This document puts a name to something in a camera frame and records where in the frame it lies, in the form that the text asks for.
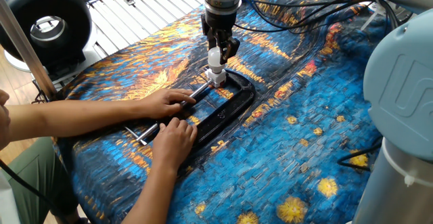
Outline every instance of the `human hand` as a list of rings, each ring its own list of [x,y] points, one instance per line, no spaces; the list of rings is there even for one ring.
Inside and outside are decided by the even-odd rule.
[[[182,106],[179,102],[186,101],[195,104],[190,95],[193,91],[187,89],[160,89],[139,101],[144,117],[158,119],[172,116],[179,112]]]
[[[178,118],[173,118],[168,126],[161,123],[160,132],[154,139],[152,168],[177,172],[191,151],[197,132],[197,126]]]

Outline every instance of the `starry night fabric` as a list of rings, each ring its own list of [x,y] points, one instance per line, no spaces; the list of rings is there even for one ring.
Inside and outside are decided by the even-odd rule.
[[[285,25],[314,10],[258,7]],[[110,101],[142,99],[164,87],[197,89],[205,82],[207,65],[203,13],[199,7],[104,58],[79,74],[60,96]],[[345,223],[352,219],[369,174],[336,162],[369,147],[380,135],[363,99],[363,73],[386,34],[385,20],[377,18],[360,31],[370,15],[365,6],[354,5],[318,24],[292,30],[301,34],[233,28],[241,45],[227,69],[251,81],[256,97],[179,176],[168,223]],[[257,16],[248,1],[238,11],[237,24],[275,29]],[[184,116],[199,124],[234,93],[230,87],[210,90]],[[121,222],[137,200],[152,167],[152,143],[142,146],[123,127],[140,133],[152,123],[126,122],[57,139],[56,148],[79,202],[94,223]],[[367,166],[373,159],[362,155],[350,162]]]

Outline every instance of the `finger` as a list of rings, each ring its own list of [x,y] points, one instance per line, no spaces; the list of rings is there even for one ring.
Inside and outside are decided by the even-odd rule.
[[[182,93],[182,94],[186,94],[186,95],[191,95],[193,93],[193,91],[191,89],[171,89],[170,91]]]
[[[197,126],[193,125],[192,126],[192,133],[191,133],[191,136],[189,137],[189,140],[191,143],[194,143],[194,141],[196,140],[197,134],[198,134]]]
[[[160,123],[160,132],[163,132],[165,128],[166,128],[165,124]]]
[[[9,94],[0,90],[0,106],[4,106],[9,99]]]
[[[185,120],[182,120],[181,123],[179,123],[178,128],[181,129],[182,131],[186,131],[188,128],[188,122]]]
[[[182,110],[182,106],[179,103],[173,104],[173,105],[167,105],[167,114],[173,115],[175,113],[178,113]]]
[[[191,104],[195,104],[196,100],[184,93],[178,93],[178,92],[170,92],[168,94],[168,100],[170,100],[170,102],[182,102],[182,101],[186,101],[188,103]]]
[[[191,137],[192,131],[193,131],[192,126],[191,126],[191,125],[188,125],[188,128],[187,128],[187,130],[185,131],[185,133],[187,134],[188,137]]]
[[[172,118],[167,127],[177,128],[179,126],[179,123],[181,123],[181,121],[178,118]]]

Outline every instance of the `wooden floor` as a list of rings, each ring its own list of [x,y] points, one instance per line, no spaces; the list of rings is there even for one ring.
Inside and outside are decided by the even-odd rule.
[[[6,105],[25,105],[35,100],[38,93],[32,83],[32,75],[12,67],[4,56],[3,48],[0,46],[0,89],[9,94],[10,99]],[[11,142],[6,148],[0,151],[0,159],[9,164],[21,152],[30,147],[36,139],[27,139]],[[85,217],[81,207],[78,207],[80,216]],[[48,214],[44,224],[56,224],[54,216]]]

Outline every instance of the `black cable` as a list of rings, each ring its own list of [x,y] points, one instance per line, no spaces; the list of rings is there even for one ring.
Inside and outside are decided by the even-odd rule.
[[[323,8],[324,8],[324,7],[321,7],[321,8],[319,8],[318,10],[315,10],[313,13],[309,14],[307,17],[301,19],[297,24],[295,24],[295,25],[293,25],[293,26],[282,26],[282,25],[276,24],[276,23],[274,23],[274,22],[272,22],[272,21],[266,19],[266,17],[264,17],[264,16],[261,14],[261,12],[258,12],[257,9],[256,9],[256,11],[257,11],[257,14],[258,14],[258,15],[259,15],[259,16],[260,16],[264,21],[266,21],[267,23],[269,23],[270,25],[275,26],[275,27],[278,27],[278,28],[282,28],[282,29],[286,29],[286,30],[288,30],[288,29],[294,29],[294,28],[302,28],[302,27],[308,26],[309,24],[316,23],[316,22],[321,21],[322,19],[328,17],[328,16],[331,15],[331,14],[334,14],[334,13],[336,13],[336,12],[342,10],[342,9],[345,9],[345,8],[347,8],[347,7],[350,7],[351,5],[358,4],[359,2],[362,2],[362,1],[365,1],[365,0],[360,0],[360,1],[351,1],[351,2],[349,2],[349,3],[347,3],[347,4],[345,4],[345,5],[342,5],[342,6],[340,6],[340,7],[337,7],[336,9],[334,9],[334,10],[332,10],[332,11],[329,11],[329,12],[327,12],[327,13],[325,13],[325,14],[322,14],[322,15],[320,15],[319,17],[316,17],[316,18],[314,18],[314,19],[312,19],[312,20],[309,20],[309,21],[307,21],[307,22],[304,22],[306,19],[310,18],[312,15],[316,14],[317,12],[320,12],[320,9],[323,9]]]
[[[372,4],[372,3],[366,5],[365,7],[362,7],[361,10],[359,10],[359,12],[363,11],[364,9],[367,9],[371,4]],[[357,14],[353,14],[353,15],[351,15],[351,16],[349,16],[349,17],[347,17],[347,18],[343,18],[343,19],[341,19],[341,20],[337,20],[337,21],[334,21],[334,22],[326,23],[326,24],[321,24],[321,25],[318,25],[318,26],[316,26],[316,27],[314,27],[314,28],[311,28],[311,29],[309,29],[309,30],[305,30],[305,31],[302,31],[302,32],[293,32],[293,31],[291,31],[291,30],[289,30],[289,32],[291,32],[293,35],[304,34],[304,33],[306,33],[306,32],[313,31],[313,30],[318,29],[318,28],[323,27],[323,26],[327,26],[327,25],[335,24],[335,23],[338,23],[338,22],[343,22],[343,21],[345,21],[345,20],[347,20],[347,19],[349,19],[349,18],[353,18],[353,17],[355,17],[356,15],[357,15]]]
[[[385,18],[385,32],[384,32],[384,38],[386,36],[386,30],[388,30],[388,12],[386,13],[386,18]]]
[[[373,146],[371,146],[370,148],[367,148],[365,150],[360,150],[360,151],[358,151],[356,153],[349,154],[347,156],[341,157],[340,159],[337,160],[337,164],[339,164],[340,166],[348,166],[348,167],[351,167],[351,168],[354,168],[354,169],[363,170],[363,171],[371,171],[371,169],[369,167],[366,167],[366,166],[357,166],[357,165],[354,165],[354,164],[345,163],[343,161],[351,159],[351,158],[354,158],[354,157],[357,157],[357,156],[360,156],[360,155],[363,155],[363,154],[368,154],[370,152],[373,152],[373,151],[379,149],[382,146],[382,142],[380,141],[381,139],[382,139],[382,136],[376,138],[374,140]]]
[[[337,2],[339,2],[339,1],[344,1],[344,0],[335,0],[335,1],[333,1],[332,3],[337,3]],[[357,4],[357,3],[359,3],[359,2],[363,2],[363,1],[366,1],[366,0],[347,0],[347,1],[344,1],[344,2],[343,2],[343,3],[346,3],[346,5],[340,6],[339,8],[337,8],[337,9],[335,9],[335,10],[332,10],[332,11],[330,11],[330,12],[327,12],[326,14],[323,14],[323,15],[321,15],[321,16],[319,16],[319,17],[317,17],[317,18],[315,18],[315,19],[313,19],[313,20],[311,20],[311,21],[309,21],[309,22],[307,22],[307,23],[300,24],[301,22],[305,21],[307,18],[310,18],[312,15],[316,14],[317,12],[319,12],[319,11],[321,11],[322,9],[326,8],[327,6],[333,5],[333,4],[328,3],[328,4],[330,4],[330,5],[326,5],[326,7],[322,7],[322,8],[320,8],[320,9],[318,9],[318,10],[315,10],[313,13],[311,13],[311,14],[308,15],[307,17],[303,18],[303,19],[300,20],[300,21],[299,21],[295,26],[292,26],[292,27],[280,26],[280,25],[278,25],[278,24],[275,24],[275,23],[273,23],[273,22],[267,20],[266,18],[271,18],[271,19],[275,19],[275,18],[272,18],[272,17],[268,17],[268,16],[266,16],[266,15],[265,15],[265,14],[264,14],[264,13],[263,13],[259,8],[258,8],[258,6],[257,6],[255,3],[251,3],[251,2],[250,2],[250,5],[251,5],[252,8],[254,9],[254,11],[255,11],[255,12],[256,12],[256,13],[257,13],[257,14],[258,14],[258,15],[259,15],[259,16],[260,16],[260,17],[265,21],[265,22],[268,22],[270,25],[272,25],[272,26],[276,26],[276,27],[278,27],[278,28],[280,28],[280,29],[277,29],[277,30],[261,30],[261,29],[256,29],[256,28],[255,28],[255,29],[253,29],[253,28],[246,28],[246,27],[240,26],[239,24],[235,24],[235,26],[238,27],[238,28],[242,28],[242,29],[244,29],[244,30],[255,31],[255,32],[281,32],[281,31],[289,30],[289,32],[291,32],[292,34],[302,34],[302,33],[305,33],[305,32],[311,31],[311,30],[315,30],[316,28],[319,28],[319,27],[322,27],[322,26],[326,26],[326,25],[329,25],[329,24],[334,24],[334,23],[336,23],[336,22],[341,22],[341,21],[347,20],[347,19],[349,19],[349,18],[355,16],[356,14],[353,14],[352,16],[349,16],[349,17],[347,17],[347,18],[344,18],[344,19],[341,19],[341,20],[338,20],[338,21],[335,21],[335,22],[331,22],[331,23],[327,23],[327,24],[319,25],[319,26],[317,26],[317,27],[315,27],[315,28],[312,28],[312,29],[307,30],[307,31],[304,31],[304,32],[292,32],[290,29],[293,29],[293,28],[302,28],[302,27],[308,26],[309,24],[312,24],[312,23],[314,23],[314,22],[318,22],[318,21],[320,21],[321,19],[326,18],[326,17],[328,17],[329,15],[334,14],[334,13],[340,11],[341,9],[344,9],[344,8],[350,6],[350,5],[354,5],[354,4]],[[368,5],[366,5],[365,7],[363,7],[361,10],[367,8],[367,7],[370,6],[370,5],[371,5],[371,3],[368,4]]]
[[[286,31],[286,29],[279,29],[279,30],[261,30],[261,29],[257,29],[257,28],[247,28],[247,27],[243,27],[240,26],[239,24],[234,24],[234,26],[241,28],[243,30],[248,30],[248,31],[254,31],[254,32],[281,32],[281,31]]]
[[[21,184],[23,187],[28,189],[30,192],[34,193],[36,196],[40,197],[45,203],[47,203],[50,210],[53,212],[53,214],[62,220],[63,223],[69,223],[66,220],[66,217],[59,211],[59,209],[55,206],[55,204],[49,200],[47,197],[45,197],[43,194],[41,194],[37,189],[30,186],[27,182],[25,182],[20,176],[18,176],[15,172],[13,172],[2,160],[0,160],[0,167],[9,174],[15,181],[17,181],[19,184]]]
[[[276,5],[276,6],[281,6],[281,7],[305,7],[305,6],[313,6],[313,5],[316,5],[316,3],[305,3],[305,4],[291,4],[291,5],[286,5],[286,4],[269,3],[269,2],[265,2],[265,1],[257,1],[257,0],[247,0],[247,1],[250,1],[250,2],[258,2],[258,3],[264,3],[264,4],[266,4],[266,5]],[[308,25],[308,24],[310,24],[310,23],[313,23],[313,22],[317,22],[317,21],[319,21],[320,19],[323,19],[323,18],[325,18],[326,16],[328,16],[328,15],[330,15],[330,14],[332,14],[332,13],[335,13],[335,12],[341,10],[341,9],[344,9],[345,7],[348,7],[349,5],[354,5],[355,3],[360,3],[360,2],[362,2],[362,1],[373,1],[373,2],[375,2],[375,0],[334,0],[334,1],[331,1],[331,2],[327,2],[325,5],[323,5],[323,6],[320,7],[319,9],[316,9],[316,10],[313,11],[311,14],[309,14],[307,17],[305,17],[305,18],[303,18],[302,20],[300,20],[300,21],[299,21],[295,26],[281,26],[281,25],[278,25],[278,24],[275,24],[275,23],[270,23],[270,24],[273,25],[273,26],[276,26],[276,27],[278,27],[278,28],[281,28],[281,29],[300,28],[298,25],[300,25],[301,22],[304,22],[306,19],[310,18],[312,15],[314,15],[314,14],[320,12],[321,10],[323,10],[323,9],[325,9],[325,8],[331,6],[331,5],[340,4],[340,3],[346,3],[346,5],[343,5],[343,6],[339,7],[339,8],[337,8],[337,9],[335,9],[334,11],[327,12],[326,14],[324,14],[324,15],[322,15],[322,16],[319,16],[318,18],[315,18],[314,20],[312,20],[312,21],[310,21],[310,22],[307,22],[306,24],[303,24],[303,26],[306,26],[306,25]],[[250,4],[252,5],[253,9],[254,9],[256,12],[258,12],[258,11],[257,11],[258,7],[257,7],[256,5],[255,5],[255,6],[253,5],[253,4],[255,4],[255,3],[250,3]],[[395,29],[395,28],[398,26],[398,19],[397,19],[396,15],[395,15],[394,11],[392,10],[392,8],[388,5],[388,3],[387,3],[385,0],[380,0],[380,4],[385,8],[386,13],[390,16],[390,19],[391,19],[391,27],[392,27],[392,29]],[[263,15],[260,15],[260,17],[263,18],[265,21],[268,21],[265,17],[263,17]]]

